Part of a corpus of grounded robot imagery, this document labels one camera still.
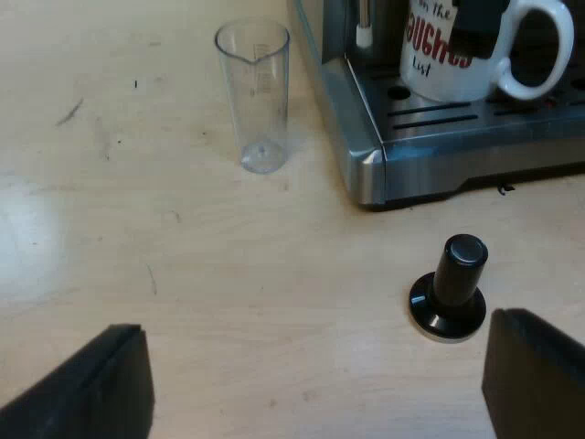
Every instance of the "clear plastic measuring cup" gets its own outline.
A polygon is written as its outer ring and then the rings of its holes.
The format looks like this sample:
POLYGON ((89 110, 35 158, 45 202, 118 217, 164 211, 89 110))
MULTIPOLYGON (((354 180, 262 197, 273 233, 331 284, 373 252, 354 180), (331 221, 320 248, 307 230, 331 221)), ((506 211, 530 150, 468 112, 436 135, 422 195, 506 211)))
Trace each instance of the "clear plastic measuring cup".
POLYGON ((241 164, 258 174, 287 158, 290 42, 286 27, 263 18, 227 23, 216 34, 241 164))

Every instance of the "stainless steel machine base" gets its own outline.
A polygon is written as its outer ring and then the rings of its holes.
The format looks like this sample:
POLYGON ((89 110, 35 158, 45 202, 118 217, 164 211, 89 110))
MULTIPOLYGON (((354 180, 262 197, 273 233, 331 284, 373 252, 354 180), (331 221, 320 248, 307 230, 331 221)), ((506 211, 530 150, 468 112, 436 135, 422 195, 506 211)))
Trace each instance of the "stainless steel machine base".
POLYGON ((571 65, 554 92, 537 102, 495 95, 443 105, 406 89, 398 66, 356 67, 343 55, 324 59, 324 36, 314 35, 315 17, 303 3, 289 0, 293 30, 358 205, 395 209, 475 184, 585 169, 584 68, 571 65))

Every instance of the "black object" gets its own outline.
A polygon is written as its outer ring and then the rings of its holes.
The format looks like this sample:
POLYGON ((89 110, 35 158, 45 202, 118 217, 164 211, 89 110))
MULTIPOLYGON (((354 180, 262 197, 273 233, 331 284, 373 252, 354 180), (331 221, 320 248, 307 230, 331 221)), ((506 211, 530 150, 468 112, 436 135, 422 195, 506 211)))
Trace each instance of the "black object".
POLYGON ((410 290, 410 312, 425 331, 460 339, 479 329, 485 300, 477 283, 487 256, 484 243, 472 235, 447 241, 437 272, 421 277, 410 290))
POLYGON ((0 437, 145 439, 154 389, 139 326, 111 326, 0 410, 0 437))
POLYGON ((499 439, 582 436, 585 348, 526 310, 497 310, 483 391, 499 439))
POLYGON ((510 0, 452 0, 452 4, 459 8, 450 40, 453 53, 491 58, 510 0))

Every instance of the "mug handle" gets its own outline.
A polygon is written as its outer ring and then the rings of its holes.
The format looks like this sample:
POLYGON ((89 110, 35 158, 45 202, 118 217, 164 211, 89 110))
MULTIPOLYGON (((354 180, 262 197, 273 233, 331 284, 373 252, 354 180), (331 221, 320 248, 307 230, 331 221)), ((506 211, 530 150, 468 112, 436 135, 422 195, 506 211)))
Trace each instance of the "mug handle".
POLYGON ((519 24, 528 12, 534 9, 547 14, 555 23, 558 31, 557 61, 550 76, 538 87, 527 87, 518 82, 512 75, 510 58, 502 59, 495 69, 495 83, 497 86, 513 98, 522 101, 539 98, 557 85, 569 64, 575 42, 573 18, 564 3, 559 0, 519 0, 516 3, 516 11, 514 12, 516 22, 519 24))

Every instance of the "white mug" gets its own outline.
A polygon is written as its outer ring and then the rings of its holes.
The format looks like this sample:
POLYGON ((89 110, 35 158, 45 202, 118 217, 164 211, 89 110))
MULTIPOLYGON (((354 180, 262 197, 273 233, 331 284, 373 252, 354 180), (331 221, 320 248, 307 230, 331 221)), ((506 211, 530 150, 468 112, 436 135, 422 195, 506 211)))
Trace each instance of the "white mug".
POLYGON ((456 16, 452 0, 410 0, 400 76, 421 96, 439 102, 471 102, 486 98, 499 87, 513 98, 532 100, 557 85, 569 64, 575 30, 569 10, 559 0, 510 0, 489 59, 460 57, 450 52, 456 16), (527 87, 512 75, 509 55, 520 22, 535 9, 546 13, 555 23, 559 47, 548 79, 538 87, 527 87))

